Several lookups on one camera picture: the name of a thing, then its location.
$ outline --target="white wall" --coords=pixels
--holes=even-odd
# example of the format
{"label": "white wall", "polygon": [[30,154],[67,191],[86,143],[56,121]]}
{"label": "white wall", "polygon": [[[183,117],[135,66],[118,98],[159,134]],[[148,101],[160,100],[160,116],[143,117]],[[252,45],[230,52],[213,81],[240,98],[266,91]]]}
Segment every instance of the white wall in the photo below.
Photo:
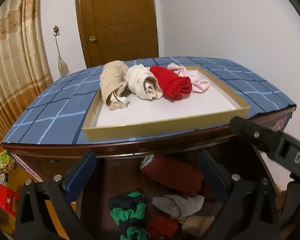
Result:
{"label": "white wall", "polygon": [[[155,0],[160,56],[234,60],[285,92],[298,108],[286,132],[300,140],[300,17],[288,0]],[[268,166],[280,188],[289,172]]]}
{"label": "white wall", "polygon": [[58,70],[58,51],[53,27],[57,25],[60,54],[69,72],[86,68],[80,42],[75,0],[40,0],[40,20],[43,44],[53,80],[60,77]]}

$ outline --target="drawer handle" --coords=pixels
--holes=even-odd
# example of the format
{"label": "drawer handle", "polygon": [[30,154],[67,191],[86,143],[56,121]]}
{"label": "drawer handle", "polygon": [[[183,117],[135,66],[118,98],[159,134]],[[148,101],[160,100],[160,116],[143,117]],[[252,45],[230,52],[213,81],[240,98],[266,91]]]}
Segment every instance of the drawer handle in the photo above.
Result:
{"label": "drawer handle", "polygon": [[60,162],[61,160],[50,160],[50,159],[48,159],[47,161],[50,162],[50,163],[58,163],[58,162]]}

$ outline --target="wall hook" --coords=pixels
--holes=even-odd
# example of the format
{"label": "wall hook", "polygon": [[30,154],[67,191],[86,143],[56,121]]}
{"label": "wall hook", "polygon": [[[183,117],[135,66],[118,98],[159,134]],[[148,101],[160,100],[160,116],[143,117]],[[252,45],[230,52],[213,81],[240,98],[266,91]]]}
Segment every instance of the wall hook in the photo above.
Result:
{"label": "wall hook", "polygon": [[60,35],[60,33],[59,33],[59,28],[58,28],[57,25],[55,25],[55,26],[53,27],[53,31],[54,31],[54,36]]}

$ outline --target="blue checkered cloth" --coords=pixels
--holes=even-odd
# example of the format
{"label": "blue checkered cloth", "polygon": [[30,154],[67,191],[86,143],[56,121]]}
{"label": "blue checkered cloth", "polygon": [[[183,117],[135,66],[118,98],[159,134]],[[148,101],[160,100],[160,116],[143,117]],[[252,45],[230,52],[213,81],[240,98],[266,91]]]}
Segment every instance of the blue checkered cloth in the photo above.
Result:
{"label": "blue checkered cloth", "polygon": [[[128,66],[198,66],[222,80],[250,106],[248,117],[294,105],[279,89],[247,68],[227,59],[208,57],[160,57],[125,62]],[[3,142],[30,144],[96,144],[161,138],[170,134],[123,138],[109,141],[87,140],[81,130],[87,111],[99,90],[103,65],[59,78],[43,91],[21,114]]]}

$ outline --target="door knob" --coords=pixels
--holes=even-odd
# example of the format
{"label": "door knob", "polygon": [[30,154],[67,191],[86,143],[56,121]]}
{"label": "door knob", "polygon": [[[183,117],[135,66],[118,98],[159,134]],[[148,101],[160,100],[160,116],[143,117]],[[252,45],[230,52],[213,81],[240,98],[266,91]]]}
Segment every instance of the door knob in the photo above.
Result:
{"label": "door knob", "polygon": [[96,38],[95,36],[91,36],[89,40],[90,40],[91,42],[94,42],[96,39],[97,39],[97,38]]}

